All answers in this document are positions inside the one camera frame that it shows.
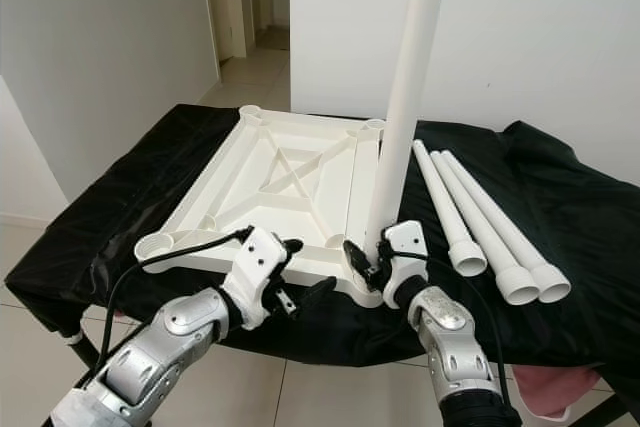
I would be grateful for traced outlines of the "brown floor mat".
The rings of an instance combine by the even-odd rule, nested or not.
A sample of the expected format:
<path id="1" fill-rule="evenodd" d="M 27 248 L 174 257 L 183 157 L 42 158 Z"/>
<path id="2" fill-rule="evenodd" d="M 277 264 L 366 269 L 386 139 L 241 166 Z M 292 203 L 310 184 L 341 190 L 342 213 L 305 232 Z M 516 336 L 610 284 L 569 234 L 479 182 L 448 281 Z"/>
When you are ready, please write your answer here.
<path id="1" fill-rule="evenodd" d="M 253 35 L 253 47 L 289 51 L 291 49 L 291 29 L 288 26 L 266 26 Z"/>

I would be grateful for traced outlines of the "white plastic table top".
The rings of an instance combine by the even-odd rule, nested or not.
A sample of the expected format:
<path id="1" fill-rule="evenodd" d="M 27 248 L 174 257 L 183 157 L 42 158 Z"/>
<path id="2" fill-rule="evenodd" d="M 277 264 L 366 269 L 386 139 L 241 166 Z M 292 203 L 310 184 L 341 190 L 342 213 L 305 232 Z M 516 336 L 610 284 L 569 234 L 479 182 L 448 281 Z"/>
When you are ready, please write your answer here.
<path id="1" fill-rule="evenodd" d="M 369 223 L 381 119 L 348 120 L 239 108 L 239 121 L 164 225 L 134 244 L 134 257 L 195 247 L 243 227 L 261 227 L 305 248 L 284 268 L 288 284 L 337 277 L 337 293 L 379 307 L 349 267 L 343 241 L 360 243 Z"/>

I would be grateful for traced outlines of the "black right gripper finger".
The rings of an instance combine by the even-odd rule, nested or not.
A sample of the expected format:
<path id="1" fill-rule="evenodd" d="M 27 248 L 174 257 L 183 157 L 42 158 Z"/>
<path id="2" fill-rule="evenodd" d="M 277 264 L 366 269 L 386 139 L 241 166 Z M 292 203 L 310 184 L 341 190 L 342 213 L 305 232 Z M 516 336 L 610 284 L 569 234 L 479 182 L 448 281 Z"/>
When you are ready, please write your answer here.
<path id="1" fill-rule="evenodd" d="M 374 277 L 374 264 L 370 263 L 369 255 L 349 239 L 343 241 L 343 252 L 349 267 L 357 273 L 364 284 L 371 284 Z"/>

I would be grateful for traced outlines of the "white plastic table leg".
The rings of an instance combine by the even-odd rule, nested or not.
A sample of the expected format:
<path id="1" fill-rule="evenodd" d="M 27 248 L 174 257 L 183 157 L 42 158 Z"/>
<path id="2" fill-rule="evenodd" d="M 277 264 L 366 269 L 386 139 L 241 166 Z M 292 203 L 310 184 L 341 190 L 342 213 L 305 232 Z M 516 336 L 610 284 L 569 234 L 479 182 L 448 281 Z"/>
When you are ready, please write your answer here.
<path id="1" fill-rule="evenodd" d="M 538 300 L 541 303 L 557 303 L 570 295 L 572 284 L 556 266 L 544 257 L 531 243 L 530 239 L 516 226 L 515 221 L 500 208 L 499 204 L 481 188 L 479 181 L 467 171 L 465 166 L 453 156 L 452 152 L 440 152 L 445 163 L 452 168 L 454 176 L 461 181 L 463 189 L 484 213 L 490 226 L 494 227 L 509 253 L 516 259 L 518 266 L 529 273 L 529 277 L 538 287 Z"/>
<path id="2" fill-rule="evenodd" d="M 397 222 L 401 211 L 404 179 L 419 120 L 440 8 L 442 0 L 408 0 L 407 3 L 381 135 L 370 216 L 367 217 L 364 248 L 371 262 L 376 259 L 381 232 Z"/>
<path id="3" fill-rule="evenodd" d="M 468 229 L 480 248 L 483 249 L 486 263 L 495 275 L 495 284 L 503 298 L 511 305 L 526 305 L 535 302 L 539 296 L 539 289 L 532 280 L 530 272 L 516 261 L 506 243 L 500 238 L 497 230 L 488 221 L 484 213 L 477 207 L 475 199 L 468 194 L 465 186 L 453 168 L 448 165 L 442 152 L 430 152 L 429 157 L 434 163 L 436 171 L 442 176 L 447 185 L 454 204 L 460 209 Z"/>
<path id="4" fill-rule="evenodd" d="M 419 162 L 420 172 L 424 177 L 431 203 L 434 204 L 436 216 L 445 234 L 448 245 L 448 258 L 454 271 L 463 277 L 475 277 L 488 267 L 483 249 L 471 238 L 465 221 L 453 202 L 451 193 L 444 184 L 438 167 L 434 165 L 428 149 L 419 139 L 413 140 L 412 151 Z"/>

